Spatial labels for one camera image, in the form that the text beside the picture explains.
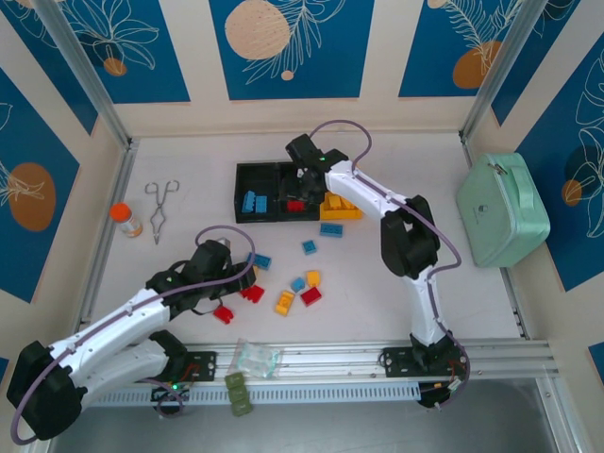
red lego brick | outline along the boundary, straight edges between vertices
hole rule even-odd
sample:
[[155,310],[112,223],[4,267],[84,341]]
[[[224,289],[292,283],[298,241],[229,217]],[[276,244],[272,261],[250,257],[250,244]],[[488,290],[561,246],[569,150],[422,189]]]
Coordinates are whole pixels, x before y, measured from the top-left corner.
[[260,298],[264,294],[264,290],[260,286],[254,285],[243,291],[239,291],[239,294],[241,294],[243,298],[251,300],[252,303],[258,304]]
[[306,210],[306,203],[304,201],[288,201],[287,211],[288,212],[303,212]]
[[230,324],[230,320],[235,317],[233,312],[224,305],[214,310],[214,316],[220,319],[225,324]]
[[302,293],[300,297],[302,298],[302,302],[304,302],[304,305],[309,307],[314,304],[317,300],[319,300],[322,295],[321,293],[319,293],[319,290],[317,288],[310,288],[305,293]]

orange bottle cap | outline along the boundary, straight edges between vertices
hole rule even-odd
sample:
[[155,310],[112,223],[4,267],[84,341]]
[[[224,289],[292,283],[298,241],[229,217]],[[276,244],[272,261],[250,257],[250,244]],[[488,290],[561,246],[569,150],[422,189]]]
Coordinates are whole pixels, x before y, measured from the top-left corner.
[[116,222],[125,222],[132,216],[132,211],[126,203],[117,203],[109,210],[109,216]]

cream wall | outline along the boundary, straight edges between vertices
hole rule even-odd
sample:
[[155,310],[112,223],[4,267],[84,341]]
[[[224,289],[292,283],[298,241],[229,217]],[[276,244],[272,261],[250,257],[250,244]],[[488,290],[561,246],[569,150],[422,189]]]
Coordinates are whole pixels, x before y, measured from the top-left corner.
[[80,164],[34,302],[27,304],[0,291],[0,357],[11,360],[0,397],[4,453],[17,451],[8,435],[14,413],[6,400],[12,366],[21,349],[34,340],[50,344],[70,333],[123,153],[102,121],[93,136],[88,135],[1,13],[0,67]]
[[[503,127],[490,111],[485,116],[469,143],[475,156],[517,148],[604,32],[603,18],[601,0],[581,0]],[[512,269],[512,278],[533,335],[550,342],[594,451],[604,451],[604,386],[587,350],[604,341],[604,275],[565,293],[543,245]]]
[[191,103],[118,105],[117,111],[133,136],[312,129],[340,117],[374,130],[457,130],[473,96],[397,97],[424,1],[376,0],[359,99],[230,102],[209,0],[160,0]]

blue lego brick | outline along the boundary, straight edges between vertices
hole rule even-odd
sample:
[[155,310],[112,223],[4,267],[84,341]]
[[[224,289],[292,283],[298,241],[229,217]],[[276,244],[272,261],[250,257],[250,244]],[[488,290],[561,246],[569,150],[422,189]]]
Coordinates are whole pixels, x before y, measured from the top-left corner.
[[302,243],[302,247],[304,248],[304,254],[310,255],[317,251],[317,246],[314,244],[314,241],[306,241]]
[[256,213],[257,214],[266,213],[266,196],[265,195],[256,197]]
[[321,224],[319,234],[331,238],[341,238],[344,235],[344,226],[339,224]]
[[[247,255],[247,260],[250,261],[252,258],[252,254]],[[256,259],[254,260],[254,264],[256,264],[260,269],[264,271],[268,271],[268,268],[271,267],[272,259],[269,257],[265,257],[264,255],[256,254]]]
[[292,291],[294,291],[294,293],[297,293],[298,291],[302,291],[304,289],[304,287],[306,286],[306,283],[304,282],[304,278],[298,277],[296,280],[294,280],[292,282]]
[[247,191],[245,197],[243,198],[243,207],[242,213],[249,214],[254,210],[254,201],[256,199],[256,194],[252,191]]

white table surface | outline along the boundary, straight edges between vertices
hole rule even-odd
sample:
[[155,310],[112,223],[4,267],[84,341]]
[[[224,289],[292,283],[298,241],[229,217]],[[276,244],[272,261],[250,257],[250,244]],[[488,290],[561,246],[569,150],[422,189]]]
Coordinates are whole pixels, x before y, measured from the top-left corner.
[[[190,138],[142,139],[125,201],[143,220],[143,234],[129,239],[116,232],[95,302],[96,321],[124,304],[156,272],[195,250],[193,239],[204,227],[235,225],[233,194],[237,162],[287,160],[285,145],[296,134],[257,134]],[[326,132],[314,139],[324,151],[337,147],[353,158],[364,149],[355,132]],[[436,225],[453,241],[464,263],[440,274],[438,285],[445,320],[460,339],[517,338],[512,308],[498,269],[478,269],[472,262],[455,193],[468,168],[457,134],[377,133],[374,148],[361,162],[362,170],[386,187],[406,196],[422,194],[430,203]],[[144,193],[147,182],[180,182],[168,194],[168,218],[159,245],[153,242],[148,219],[155,208]],[[318,222],[240,225],[257,252],[273,259],[258,284],[266,290],[259,304],[232,294],[224,298],[235,318],[225,326],[212,315],[184,313],[170,323],[185,344],[235,343],[244,338],[264,343],[360,342],[407,339],[411,307],[406,290],[379,254],[379,226],[368,218],[342,221],[342,239],[319,236]],[[229,231],[210,234],[231,240],[234,261],[248,253],[245,240]],[[301,243],[314,240],[318,252],[305,256]],[[439,262],[453,256],[443,245]],[[281,291],[308,270],[322,275],[323,298],[306,308],[299,297],[287,317],[275,313]],[[199,310],[215,302],[201,301]]]

